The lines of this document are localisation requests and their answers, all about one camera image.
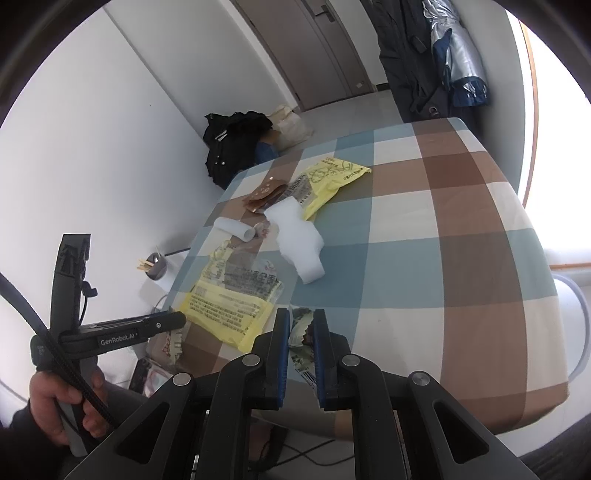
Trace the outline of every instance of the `person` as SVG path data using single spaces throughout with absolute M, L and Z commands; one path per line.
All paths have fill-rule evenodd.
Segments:
M 92 387 L 103 401 L 107 390 L 99 369 L 91 376 Z M 82 393 L 51 372 L 37 372 L 29 383 L 29 402 L 16 412 L 8 428 L 0 426 L 0 476 L 10 480 L 53 480 L 69 454 L 68 438 L 56 400 L 79 404 Z M 108 424 L 85 401 L 83 427 L 94 437 L 107 434 Z

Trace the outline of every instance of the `triangular cutout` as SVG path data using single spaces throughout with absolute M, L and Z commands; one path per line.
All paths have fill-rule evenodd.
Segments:
M 121 455 L 138 463 L 148 463 L 164 419 L 168 413 L 168 403 L 161 403 L 131 432 L 115 449 Z
M 444 402 L 436 402 L 434 409 L 456 463 L 466 463 L 468 460 L 488 453 L 489 447 L 484 440 L 459 419 Z

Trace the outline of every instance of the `white cylinder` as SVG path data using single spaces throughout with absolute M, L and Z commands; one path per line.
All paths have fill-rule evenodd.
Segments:
M 253 227 L 238 220 L 232 220 L 231 218 L 218 217 L 214 221 L 213 226 L 237 236 L 243 242 L 249 242 L 255 236 L 255 229 Z

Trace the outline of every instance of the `silver bolt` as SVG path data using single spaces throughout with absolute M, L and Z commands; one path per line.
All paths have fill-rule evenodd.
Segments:
M 177 387 L 183 387 L 184 385 L 187 385 L 190 381 L 191 375 L 186 374 L 185 372 L 176 374 L 173 377 L 173 384 L 175 384 Z
M 357 355 L 345 355 L 341 361 L 347 367 L 356 367 L 361 362 Z
M 242 363 L 245 364 L 247 367 L 254 367 L 258 365 L 261 361 L 261 357 L 255 355 L 254 353 L 249 353 L 242 357 Z
M 425 372 L 417 372 L 413 375 L 413 382 L 421 387 L 428 385 L 431 378 Z

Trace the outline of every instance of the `door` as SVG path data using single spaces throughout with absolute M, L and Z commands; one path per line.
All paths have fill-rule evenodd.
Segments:
M 322 0 L 236 0 L 304 110 L 372 91 L 365 69 Z

